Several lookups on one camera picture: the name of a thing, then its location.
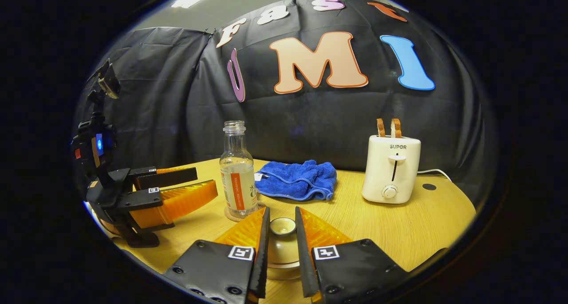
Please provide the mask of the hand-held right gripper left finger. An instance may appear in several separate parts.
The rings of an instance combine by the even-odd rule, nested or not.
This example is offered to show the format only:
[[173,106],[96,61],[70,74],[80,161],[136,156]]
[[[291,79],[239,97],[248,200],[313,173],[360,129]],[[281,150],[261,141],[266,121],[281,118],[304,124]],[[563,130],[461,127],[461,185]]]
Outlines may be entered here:
[[163,278],[207,304],[257,304],[266,294],[269,223],[264,207],[215,241],[195,241]]

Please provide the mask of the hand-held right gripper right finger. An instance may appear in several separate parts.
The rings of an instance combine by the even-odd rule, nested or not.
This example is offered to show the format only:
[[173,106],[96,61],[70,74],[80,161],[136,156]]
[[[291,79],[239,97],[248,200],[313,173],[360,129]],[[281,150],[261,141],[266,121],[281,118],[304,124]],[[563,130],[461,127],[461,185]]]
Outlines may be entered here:
[[296,207],[300,277],[313,304],[377,304],[408,272],[371,239],[347,237]]

